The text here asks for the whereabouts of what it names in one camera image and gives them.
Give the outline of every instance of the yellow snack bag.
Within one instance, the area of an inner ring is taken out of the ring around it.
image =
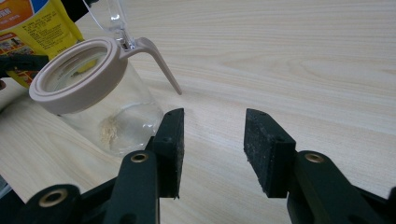
[[[61,0],[0,0],[0,72],[23,87],[29,88],[43,56],[51,60],[82,40]]]

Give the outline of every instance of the table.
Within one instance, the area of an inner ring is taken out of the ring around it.
[[[179,82],[148,55],[131,59],[163,111],[185,108],[180,200],[163,223],[290,223],[243,152],[245,113],[269,113],[297,150],[329,156],[350,182],[388,197],[396,186],[396,2],[127,2],[129,28],[150,38]],[[104,34],[86,15],[84,37]],[[0,175],[26,202],[48,186],[82,192],[117,175],[114,158],[7,80],[0,91]]]

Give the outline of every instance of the wooden table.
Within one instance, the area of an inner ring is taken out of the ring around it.
[[[128,10],[132,35],[156,43],[183,90],[148,55],[131,59],[164,111],[186,113],[180,200],[161,200],[163,223],[290,223],[286,200],[266,198],[243,152],[247,108],[352,184],[382,197],[396,186],[395,1],[135,0]],[[87,39],[104,35],[89,15],[77,24]],[[7,84],[0,174],[24,201],[117,175],[119,158]]]

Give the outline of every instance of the beige handle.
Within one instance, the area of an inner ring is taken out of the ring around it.
[[[163,56],[161,56],[161,53],[158,51],[157,47],[154,45],[154,43],[151,40],[149,40],[145,37],[140,37],[140,38],[136,39],[134,41],[134,48],[124,51],[121,54],[120,59],[129,58],[129,57],[134,56],[140,52],[146,52],[154,58],[155,62],[157,62],[157,64],[160,66],[161,70],[163,70],[163,73],[168,78],[169,82],[171,83],[171,85],[173,86],[175,91],[179,95],[181,95],[181,88],[178,86],[178,83],[177,83],[175,77],[173,76],[171,70],[169,70],[168,65],[166,65],[166,62],[163,59]]]

